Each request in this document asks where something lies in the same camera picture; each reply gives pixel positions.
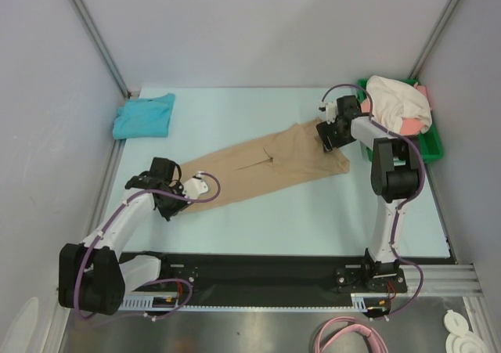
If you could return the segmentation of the tan t-shirt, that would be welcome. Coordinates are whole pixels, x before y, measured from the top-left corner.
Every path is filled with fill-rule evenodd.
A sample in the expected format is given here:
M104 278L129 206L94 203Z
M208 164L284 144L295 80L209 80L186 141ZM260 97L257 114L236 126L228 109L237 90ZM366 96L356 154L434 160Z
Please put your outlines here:
M281 189L350 171L349 159L338 149L326 152L316 126L320 119L293 124L284 131L248 140L181 165L183 178L205 171L221 184L219 196L194 204L193 214L273 193Z

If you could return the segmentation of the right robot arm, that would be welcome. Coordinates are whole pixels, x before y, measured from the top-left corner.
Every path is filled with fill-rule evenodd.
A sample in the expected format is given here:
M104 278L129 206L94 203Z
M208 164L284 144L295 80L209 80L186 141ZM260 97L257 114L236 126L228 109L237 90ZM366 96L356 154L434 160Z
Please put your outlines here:
M419 139L402 136L363 113L354 95L340 97L335 103L321 102L325 120L316 125L323 149L330 152L355 141L373 154L370 183L377 195L378 208L373 237L366 249L368 266L361 271L362 285L379 291L396 272L398 239L403 215L410 201L424 187L424 161Z

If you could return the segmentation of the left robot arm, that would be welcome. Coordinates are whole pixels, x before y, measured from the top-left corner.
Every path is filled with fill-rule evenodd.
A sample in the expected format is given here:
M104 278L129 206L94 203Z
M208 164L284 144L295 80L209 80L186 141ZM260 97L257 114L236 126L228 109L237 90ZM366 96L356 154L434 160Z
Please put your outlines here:
M58 302L65 308L112 315L125 294L144 284L168 288L173 271L159 258L138 254L121 263L128 241L154 212L175 215L187 206L183 200L181 168L155 157L150 169L132 177L115 212L80 243L68 243L59 253Z

